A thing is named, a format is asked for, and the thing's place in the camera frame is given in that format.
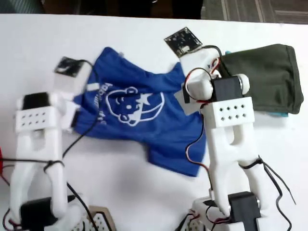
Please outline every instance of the perforated plate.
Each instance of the perforated plate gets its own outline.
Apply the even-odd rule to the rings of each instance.
[[[16,132],[55,127],[57,115],[52,106],[17,111]]]
[[[102,214],[96,214],[93,219],[99,231],[111,231]],[[95,229],[93,224],[84,218],[72,231],[95,231]]]
[[[210,103],[202,111],[207,128],[228,127],[255,121],[251,97]]]

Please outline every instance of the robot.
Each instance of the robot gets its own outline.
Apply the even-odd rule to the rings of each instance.
[[[217,68],[218,62],[216,59],[213,67]],[[190,227],[194,221],[196,230],[207,227],[215,231],[274,231],[275,221],[264,215],[270,199],[262,184],[267,172],[257,154],[252,99],[244,97],[249,91],[249,79],[244,74],[231,76],[197,69],[204,71],[201,77],[188,81],[188,75],[184,85],[189,97],[202,105],[200,113],[209,147],[211,164],[207,170],[211,187],[209,197],[194,201],[181,227]],[[87,88],[98,90],[99,86]],[[67,196],[62,162],[62,130],[73,127],[77,110],[78,106],[59,92],[26,95],[17,102],[16,158],[29,161],[16,162],[10,208],[13,221],[24,230],[40,231],[44,227],[71,230],[85,213],[84,205],[76,196]],[[226,127],[234,130],[231,144],[225,136]],[[244,169],[250,192],[228,194],[226,176],[234,163]],[[27,201],[25,192],[39,167],[44,168],[50,179],[52,197]]]

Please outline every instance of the gray carpet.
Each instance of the gray carpet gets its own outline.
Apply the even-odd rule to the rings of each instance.
[[[308,0],[205,0],[202,18],[308,24]]]

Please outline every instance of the red wire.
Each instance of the red wire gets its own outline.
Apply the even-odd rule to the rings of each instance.
[[[194,68],[193,70],[191,70],[191,71],[187,74],[187,76],[186,76],[186,78],[185,78],[185,81],[184,81],[184,87],[185,87],[185,89],[186,89],[187,81],[189,80],[189,78],[191,77],[191,74],[192,74],[195,70],[203,70],[204,72],[208,73],[208,71],[205,70],[205,69],[202,68],[202,67],[196,67],[196,68]],[[191,97],[192,99],[194,99],[194,100],[197,101],[197,99],[195,99],[193,96],[191,96],[189,92],[187,92],[187,94],[189,95],[189,97]]]

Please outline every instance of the cable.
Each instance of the cable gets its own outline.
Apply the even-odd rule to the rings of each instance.
[[[93,71],[93,73],[94,73],[94,75],[95,75],[96,82],[97,82],[97,83],[99,82],[98,73],[97,73],[96,70],[94,69],[94,66],[93,66],[93,64],[92,64],[91,62],[89,62],[88,60],[84,60],[84,59],[77,60],[76,62],[78,62],[78,63],[88,63],[88,64],[91,66],[92,71]],[[99,115],[100,115],[100,114],[99,114],[99,113],[100,113],[100,107],[101,107],[101,100],[100,100],[100,98],[99,98],[98,101],[99,101],[99,104],[98,104],[98,112],[97,112],[97,115],[96,115],[96,117],[95,117],[95,119],[94,119],[92,125],[91,125],[85,132],[83,132],[75,141],[73,141],[73,142],[67,147],[67,149],[63,152],[63,155],[62,155],[63,158],[67,155],[68,151],[69,151],[79,140],[81,140],[81,138],[83,138],[84,136],[86,136],[86,135],[94,128],[94,126],[95,126],[96,123],[98,122],[98,118],[99,118]],[[82,204],[82,206],[83,206],[84,209],[86,210],[86,212],[87,212],[87,214],[88,214],[88,216],[89,216],[89,219],[90,219],[90,221],[91,221],[91,223],[92,223],[92,225],[93,225],[95,231],[98,231],[98,228],[97,228],[97,226],[96,226],[96,224],[95,224],[95,221],[94,221],[94,219],[93,219],[93,217],[92,217],[92,215],[91,215],[91,213],[90,213],[90,211],[89,211],[87,205],[84,203],[84,201],[80,198],[80,196],[78,195],[78,193],[73,189],[73,187],[72,187],[68,182],[67,182],[67,187],[72,191],[72,193],[74,194],[74,196],[80,201],[80,203]]]
[[[279,196],[277,197],[276,199],[276,207],[279,211],[279,213],[283,216],[283,218],[289,223],[289,228],[287,231],[290,231],[291,228],[292,228],[292,223],[291,221],[289,220],[289,218],[282,212],[282,210],[280,209],[280,206],[279,206],[279,201],[281,200],[282,196],[283,196],[283,193],[282,193],[282,190],[279,186],[279,184],[277,183],[277,181],[275,180],[275,178],[273,177],[273,175],[270,173],[269,169],[267,168],[267,166],[264,165],[264,170],[265,172],[267,173],[267,175],[269,176],[270,180],[273,182],[273,184],[275,185],[278,193],[279,193]]]
[[[184,219],[180,222],[179,226],[175,229],[175,231],[180,231],[185,223],[185,220],[188,216],[193,215],[192,213],[187,214]]]
[[[208,76],[209,76],[210,79],[211,79],[211,75],[210,75],[210,73],[209,73],[207,70],[205,70],[205,69],[202,68],[202,67],[196,67],[196,68],[194,68],[193,70],[191,70],[191,71],[187,74],[187,76],[186,76],[186,78],[185,78],[185,81],[184,81],[185,90],[186,90],[187,94],[189,95],[189,97],[191,97],[192,99],[194,99],[194,100],[197,101],[197,99],[195,99],[195,98],[190,94],[190,92],[189,92],[189,90],[188,90],[188,87],[187,87],[188,80],[189,80],[189,78],[191,77],[191,74],[192,74],[195,70],[203,70],[205,73],[208,74]]]
[[[6,226],[6,224],[5,224],[5,220],[6,220],[6,217],[8,216],[8,214],[9,214],[9,212],[10,212],[10,209],[8,208],[8,210],[7,210],[6,213],[4,214],[4,217],[3,217],[3,220],[2,220],[2,226],[4,227],[4,229],[5,229],[6,231],[13,231],[13,230],[10,230],[10,229]]]
[[[14,167],[15,165],[5,165],[5,166],[3,166],[2,167],[2,170],[4,170],[5,168],[7,168],[7,167]]]
[[[221,50],[219,49],[219,47],[214,46],[214,45],[206,45],[206,46],[202,46],[202,47],[200,47],[200,48],[197,48],[197,49],[194,50],[194,51],[189,51],[189,52],[187,52],[187,53],[195,53],[195,52],[200,51],[200,50],[202,50],[202,49],[211,49],[211,48],[217,50],[217,52],[218,52],[218,54],[219,54],[220,62],[221,62],[221,64],[222,64],[223,68],[225,69],[225,71],[227,72],[227,74],[231,77],[232,75],[231,75],[230,71],[227,69],[225,63],[224,63],[223,60],[222,60],[222,53],[221,53]]]
[[[283,196],[283,193],[282,193],[282,190],[281,190],[279,184],[277,183],[277,181],[275,180],[275,178],[273,177],[273,175],[271,174],[270,171],[272,171],[272,173],[273,173],[279,180],[281,180],[281,182],[284,184],[284,186],[286,187],[286,189],[287,189],[288,192],[290,193],[291,198],[293,199],[294,204],[296,204],[295,199],[294,199],[294,197],[293,197],[293,195],[292,195],[292,193],[291,193],[291,190],[290,190],[290,188],[287,186],[287,184],[284,182],[284,180],[281,178],[281,176],[279,176],[279,175],[278,175],[267,163],[265,163],[265,162],[263,161],[263,159],[262,159],[260,156],[259,156],[259,158],[258,158],[255,162],[253,162],[252,164],[250,164],[250,165],[248,165],[248,166],[241,166],[241,165],[240,165],[240,167],[243,168],[243,169],[250,169],[250,168],[254,167],[254,166],[257,165],[257,164],[263,164],[263,168],[264,168],[266,174],[268,175],[268,177],[270,178],[270,180],[272,181],[272,183],[275,185],[275,187],[276,187],[276,189],[277,189],[277,191],[278,191],[278,193],[279,193],[279,196],[278,196],[277,199],[276,199],[276,207],[277,207],[277,210],[279,211],[279,213],[283,216],[283,218],[289,223],[289,228],[288,228],[287,231],[290,231],[291,228],[292,228],[292,223],[291,223],[291,221],[289,220],[289,218],[282,212],[282,210],[281,210],[281,208],[280,208],[280,206],[279,206],[279,201],[281,200],[281,198],[282,198],[282,196]]]
[[[2,180],[8,185],[10,186],[9,181],[1,174],[0,177],[2,178]]]
[[[92,63],[90,63],[88,60],[84,60],[84,59],[80,59],[80,60],[77,60],[76,62],[78,63],[88,63],[91,68],[92,68],[92,71],[95,75],[95,79],[96,79],[96,82],[98,83],[99,82],[99,77],[98,77],[98,73],[96,72],[96,70],[94,69],[94,66]],[[66,156],[66,154],[68,153],[68,151],[79,141],[81,140],[81,138],[83,138],[84,136],[86,136],[93,128],[94,126],[96,125],[96,123],[98,122],[98,118],[100,116],[100,107],[101,107],[101,100],[99,100],[99,106],[98,106],[98,113],[96,115],[96,118],[95,120],[93,121],[92,125],[85,131],[83,132],[74,142],[72,142],[68,147],[67,149],[63,152],[63,155],[62,157],[64,158]]]
[[[211,231],[213,231],[215,227],[216,227],[216,224],[214,224],[214,225],[213,225],[213,227],[212,227]]]
[[[186,148],[185,148],[185,154],[186,154],[186,158],[188,159],[189,162],[191,162],[191,163],[193,163],[193,164],[195,164],[195,165],[202,166],[202,167],[206,170],[208,179],[209,179],[209,181],[210,181],[211,190],[213,190],[213,184],[212,184],[212,180],[211,180],[211,177],[210,177],[210,172],[209,172],[208,167],[207,167],[206,165],[204,165],[203,163],[201,163],[201,162],[193,161],[192,159],[190,159],[189,153],[188,153],[189,148],[190,148],[193,144],[197,143],[197,142],[202,138],[202,135],[203,135],[203,132],[204,132],[204,118],[203,118],[203,115],[202,115],[202,114],[201,114],[201,119],[202,119],[201,133],[200,133],[199,137],[198,137],[195,141],[189,143],[189,144],[186,146]]]
[[[198,215],[196,215],[195,217],[193,217],[192,219],[190,219],[189,220],[189,222],[188,222],[188,225],[187,225],[187,227],[188,227],[188,229],[189,230],[191,230],[191,222],[193,221],[193,220],[195,220],[195,219],[198,219],[200,217],[200,214],[198,214]]]
[[[84,203],[84,201],[81,199],[81,197],[78,195],[78,193],[73,189],[73,187],[67,182],[67,187],[70,189],[70,191],[72,191],[72,193],[74,194],[74,196],[80,201],[80,203],[82,204],[82,206],[85,208],[87,214],[88,214],[88,217],[91,221],[91,223],[93,224],[93,227],[95,228],[95,231],[98,231],[98,228],[96,226],[96,223],[91,215],[91,212],[89,211],[87,205]]]
[[[88,60],[84,60],[84,59],[81,59],[81,60],[76,60],[76,62],[78,63],[88,63],[91,68],[92,68],[92,71],[95,75],[95,78],[96,78],[96,82],[99,82],[99,77],[98,77],[98,73],[96,72],[96,70],[94,69],[94,66],[91,62],[89,62]],[[99,112],[100,112],[100,105],[101,104],[101,100],[99,100],[99,109],[98,109],[98,114],[95,118],[95,120],[93,121],[92,125],[84,132],[82,133],[74,142],[72,142],[68,147],[67,149],[63,152],[63,155],[62,157],[64,158],[66,156],[66,154],[68,153],[68,151],[79,141],[81,140],[81,138],[83,138],[85,135],[87,135],[93,128],[94,126],[96,125],[97,121],[98,121],[98,117],[99,117]],[[47,168],[51,167],[53,164],[56,164],[56,163],[61,163],[62,165],[63,162],[62,161],[59,161],[59,160],[56,160],[56,161],[43,161],[43,160],[31,160],[31,159],[11,159],[11,158],[1,158],[0,161],[16,161],[16,162],[36,162],[36,163],[46,163],[47,165],[44,167],[44,171],[46,171]],[[93,220],[93,217],[87,207],[87,205],[84,203],[84,201],[80,198],[80,196],[78,195],[78,193],[73,189],[73,187],[67,182],[67,187],[72,191],[72,193],[74,194],[74,196],[80,201],[80,203],[83,205],[83,207],[85,208],[88,216],[89,216],[89,219],[90,221],[92,222],[93,224],[93,227],[95,229],[95,231],[98,231],[98,228]]]
[[[272,171],[272,173],[274,173],[274,175],[284,184],[284,186],[286,187],[287,191],[290,193],[290,196],[294,202],[294,204],[296,205],[295,199],[293,197],[293,194],[290,190],[290,188],[288,187],[288,185],[285,183],[285,181],[282,179],[281,176],[279,176],[267,163],[263,162],[263,165],[266,166],[269,170]]]

